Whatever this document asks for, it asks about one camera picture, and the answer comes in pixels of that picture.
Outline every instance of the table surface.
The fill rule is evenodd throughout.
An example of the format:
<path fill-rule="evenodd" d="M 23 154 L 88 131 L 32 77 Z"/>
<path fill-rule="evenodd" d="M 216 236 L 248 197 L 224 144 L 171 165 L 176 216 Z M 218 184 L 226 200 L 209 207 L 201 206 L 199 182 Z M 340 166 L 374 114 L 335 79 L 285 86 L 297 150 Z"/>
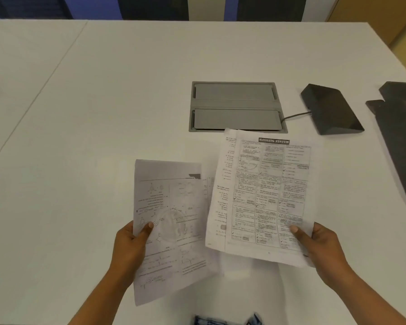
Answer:
<path fill-rule="evenodd" d="M 28 63 L 26 49 L 0 44 L 0 62 L 20 51 L 31 75 L 9 104 L 19 93 L 22 110 L 32 103 L 0 136 L 1 324 L 69 321 L 132 219 L 136 158 L 217 158 L 222 133 L 188 132 L 192 81 L 275 82 L 286 115 L 304 111 L 308 83 L 341 90 L 365 132 L 319 136 L 304 116 L 287 122 L 289 136 L 323 142 L 317 220 L 406 316 L 406 198 L 365 106 L 385 81 L 406 81 L 406 69 L 367 24 L 57 21 L 66 36 L 58 46 L 57 26 L 46 23 L 6 21 L 12 34 L 1 37 L 31 38 L 44 60 Z M 0 84 L 13 87 L 7 80 Z M 313 268 L 258 260 L 140 307 L 131 288 L 115 322 L 187 324 L 193 314 L 243 322 L 253 311 L 267 324 L 354 324 Z"/>

